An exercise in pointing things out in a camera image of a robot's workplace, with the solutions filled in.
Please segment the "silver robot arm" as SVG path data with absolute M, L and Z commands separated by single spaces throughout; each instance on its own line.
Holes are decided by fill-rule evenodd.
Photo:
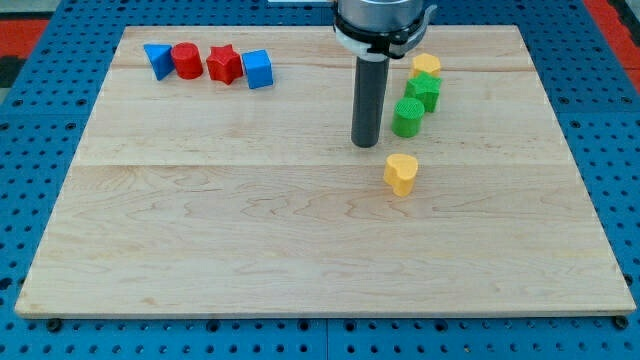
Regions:
M 356 58 L 351 141 L 360 148 L 379 140 L 389 63 L 423 39 L 438 6 L 426 0 L 337 0 L 333 30 Z

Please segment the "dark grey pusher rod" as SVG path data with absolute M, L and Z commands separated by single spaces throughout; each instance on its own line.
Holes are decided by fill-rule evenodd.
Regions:
M 351 141 L 360 148 L 375 146 L 379 140 L 389 60 L 356 60 Z

